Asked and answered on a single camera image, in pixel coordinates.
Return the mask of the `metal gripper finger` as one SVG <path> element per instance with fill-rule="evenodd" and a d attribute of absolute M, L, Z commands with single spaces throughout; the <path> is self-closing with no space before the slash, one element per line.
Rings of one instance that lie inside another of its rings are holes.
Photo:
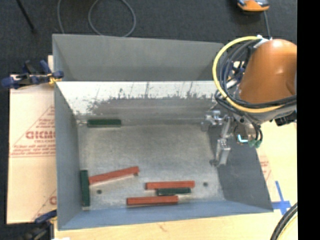
<path fill-rule="evenodd" d="M 215 167 L 225 166 L 230 151 L 231 147 L 228 145 L 227 139 L 219 138 L 213 143 L 213 158 L 210 160 L 210 164 Z"/>
<path fill-rule="evenodd" d="M 211 127 L 221 126 L 224 123 L 224 117 L 220 110 L 210 110 L 204 114 L 201 121 L 201 130 L 207 132 Z"/>

